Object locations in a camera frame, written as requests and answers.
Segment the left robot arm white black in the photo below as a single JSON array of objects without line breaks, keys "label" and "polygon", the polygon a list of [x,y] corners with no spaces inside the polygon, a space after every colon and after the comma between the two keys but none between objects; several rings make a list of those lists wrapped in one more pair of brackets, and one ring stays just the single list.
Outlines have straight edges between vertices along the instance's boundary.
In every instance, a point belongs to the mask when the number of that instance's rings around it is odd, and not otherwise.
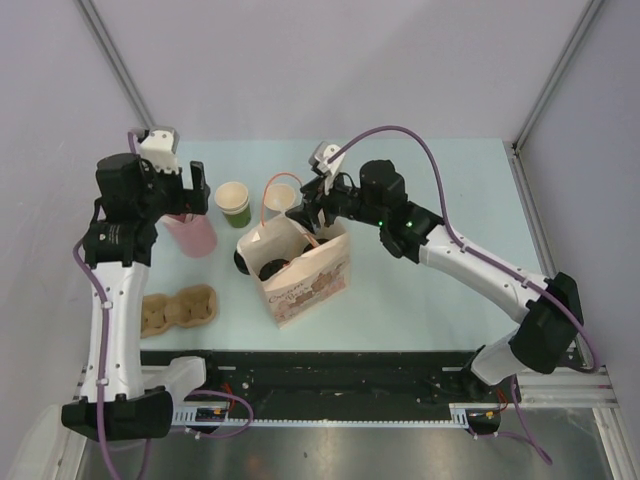
[{"label": "left robot arm white black", "polygon": [[92,285],[89,357],[78,400],[61,411],[65,427],[91,440],[163,438],[175,403],[190,392],[207,400],[220,390],[220,374],[197,356],[172,361],[151,385],[142,375],[142,303],[156,224],[166,214],[208,210],[204,166],[193,161],[190,171],[187,189],[180,170],[138,154],[114,154],[97,164],[100,195],[73,252]]}]

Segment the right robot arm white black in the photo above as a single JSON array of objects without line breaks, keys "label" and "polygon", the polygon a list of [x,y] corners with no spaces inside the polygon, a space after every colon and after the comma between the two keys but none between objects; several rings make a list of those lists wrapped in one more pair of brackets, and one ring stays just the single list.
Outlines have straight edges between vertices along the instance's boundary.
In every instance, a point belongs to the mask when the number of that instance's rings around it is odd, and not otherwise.
[{"label": "right robot arm white black", "polygon": [[360,169],[360,183],[337,163],[312,160],[315,178],[301,188],[302,203],[289,219],[317,233],[339,217],[375,226],[396,258],[439,270],[502,309],[517,329],[480,348],[461,376],[463,393],[484,401],[498,383],[525,369],[550,374],[561,364],[583,324],[576,281],[528,273],[466,241],[443,217],[408,199],[404,178],[389,160]]}]

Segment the brown pulp cup carrier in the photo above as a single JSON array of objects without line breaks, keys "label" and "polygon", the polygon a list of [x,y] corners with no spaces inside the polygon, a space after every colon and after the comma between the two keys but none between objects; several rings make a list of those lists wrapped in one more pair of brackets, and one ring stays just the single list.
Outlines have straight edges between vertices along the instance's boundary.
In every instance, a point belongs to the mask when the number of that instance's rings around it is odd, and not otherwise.
[{"label": "brown pulp cup carrier", "polygon": [[142,301],[141,337],[158,336],[173,327],[190,329],[207,325],[217,313],[217,293],[206,284],[186,287],[173,296],[146,295]]}]

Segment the paper bag with orange handles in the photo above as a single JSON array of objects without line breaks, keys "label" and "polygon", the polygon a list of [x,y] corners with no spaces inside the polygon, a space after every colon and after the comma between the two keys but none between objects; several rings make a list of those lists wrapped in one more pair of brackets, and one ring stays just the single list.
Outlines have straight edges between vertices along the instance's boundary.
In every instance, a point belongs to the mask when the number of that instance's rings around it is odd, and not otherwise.
[{"label": "paper bag with orange handles", "polygon": [[[328,242],[307,253],[304,247],[318,238]],[[237,242],[267,312],[283,329],[311,309],[346,290],[351,276],[351,237],[335,223],[312,234],[298,223],[279,214],[259,223]],[[289,264],[266,282],[260,269],[274,259]]]}]

